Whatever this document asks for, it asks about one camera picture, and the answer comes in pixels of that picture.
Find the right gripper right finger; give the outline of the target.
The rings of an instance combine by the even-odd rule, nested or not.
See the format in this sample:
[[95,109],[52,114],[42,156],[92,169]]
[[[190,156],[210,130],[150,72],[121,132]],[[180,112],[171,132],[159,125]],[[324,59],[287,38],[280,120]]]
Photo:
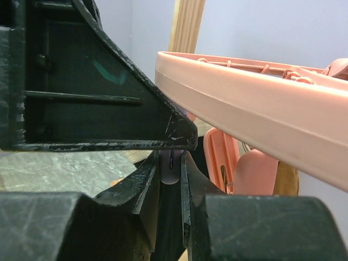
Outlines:
[[227,195],[182,156],[190,260],[347,260],[326,205],[314,197]]

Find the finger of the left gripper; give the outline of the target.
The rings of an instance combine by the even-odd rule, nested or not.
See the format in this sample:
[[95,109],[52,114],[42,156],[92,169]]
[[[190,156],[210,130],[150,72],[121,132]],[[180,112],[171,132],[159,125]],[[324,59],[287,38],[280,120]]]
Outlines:
[[196,144],[196,126],[104,32],[94,1],[1,1],[2,150]]

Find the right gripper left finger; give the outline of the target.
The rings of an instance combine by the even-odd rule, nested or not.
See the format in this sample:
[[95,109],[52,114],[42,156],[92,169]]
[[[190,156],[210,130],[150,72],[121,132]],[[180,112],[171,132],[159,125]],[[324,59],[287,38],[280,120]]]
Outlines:
[[156,244],[158,153],[91,198],[1,193],[1,260],[149,260]]

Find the purple clothes clip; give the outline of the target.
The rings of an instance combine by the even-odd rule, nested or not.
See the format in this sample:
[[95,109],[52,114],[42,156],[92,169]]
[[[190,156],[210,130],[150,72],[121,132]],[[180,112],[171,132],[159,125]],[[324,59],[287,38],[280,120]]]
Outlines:
[[181,178],[183,150],[161,150],[159,152],[160,179],[166,185],[176,184]]

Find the pink round clip hanger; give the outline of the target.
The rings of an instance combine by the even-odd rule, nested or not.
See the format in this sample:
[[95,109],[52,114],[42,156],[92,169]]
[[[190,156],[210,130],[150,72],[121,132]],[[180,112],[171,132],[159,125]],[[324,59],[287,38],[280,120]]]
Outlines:
[[347,59],[317,69],[159,52],[155,82],[201,120],[347,190]]

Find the brown underwear on hanger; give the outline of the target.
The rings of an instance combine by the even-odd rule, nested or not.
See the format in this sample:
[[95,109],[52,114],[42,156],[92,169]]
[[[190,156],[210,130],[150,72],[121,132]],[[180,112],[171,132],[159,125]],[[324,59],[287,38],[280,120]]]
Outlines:
[[298,196],[300,179],[298,170],[282,161],[278,162],[273,195]]

